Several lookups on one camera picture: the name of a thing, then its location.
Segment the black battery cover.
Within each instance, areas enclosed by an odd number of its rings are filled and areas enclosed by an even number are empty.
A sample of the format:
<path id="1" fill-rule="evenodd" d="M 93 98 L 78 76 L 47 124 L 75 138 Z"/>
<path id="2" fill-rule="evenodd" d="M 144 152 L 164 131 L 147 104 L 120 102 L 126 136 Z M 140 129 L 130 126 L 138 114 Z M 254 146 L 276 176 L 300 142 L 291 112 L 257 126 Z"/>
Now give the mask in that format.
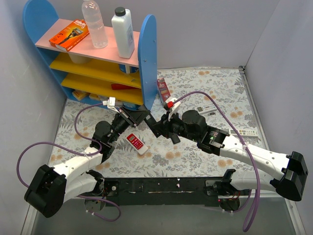
<path id="1" fill-rule="evenodd" d="M 171 141 L 172 141 L 173 144 L 177 144 L 177 143 L 180 142 L 180 139 L 179 139 L 179 137 L 178 137 L 177 134 L 172 134 L 172 135 L 170 136 L 170 139 L 171 139 Z"/>

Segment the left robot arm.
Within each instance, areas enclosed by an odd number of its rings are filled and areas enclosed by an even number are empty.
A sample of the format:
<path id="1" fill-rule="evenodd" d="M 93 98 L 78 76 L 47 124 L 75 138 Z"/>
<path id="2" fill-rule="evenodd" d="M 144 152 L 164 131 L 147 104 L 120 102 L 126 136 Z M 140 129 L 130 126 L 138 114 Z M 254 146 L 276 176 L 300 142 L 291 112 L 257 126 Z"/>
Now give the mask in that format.
<path id="1" fill-rule="evenodd" d="M 112 123 L 100 121 L 95 126 L 90 146 L 82 153 L 52 167 L 41 166 L 31 181 L 24 199 L 46 218 L 52 217 L 67 200 L 86 194 L 101 196 L 105 179 L 93 167 L 113 153 L 113 142 L 128 128 L 138 126 L 150 111 L 145 105 L 137 110 L 122 106 Z"/>

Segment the black remote control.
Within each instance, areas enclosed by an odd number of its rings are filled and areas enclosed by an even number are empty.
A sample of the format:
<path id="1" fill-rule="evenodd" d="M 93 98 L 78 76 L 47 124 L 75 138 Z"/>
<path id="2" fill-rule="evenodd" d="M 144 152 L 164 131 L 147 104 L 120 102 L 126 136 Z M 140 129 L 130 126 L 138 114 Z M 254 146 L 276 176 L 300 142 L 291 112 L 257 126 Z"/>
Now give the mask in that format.
<path id="1" fill-rule="evenodd" d="M 148 125 L 152 133 L 155 135 L 155 137 L 158 138 L 160 136 L 160 133 L 154 127 L 154 125 L 157 123 L 154 117 L 151 114 L 149 114 L 145 117 L 144 121 Z"/>

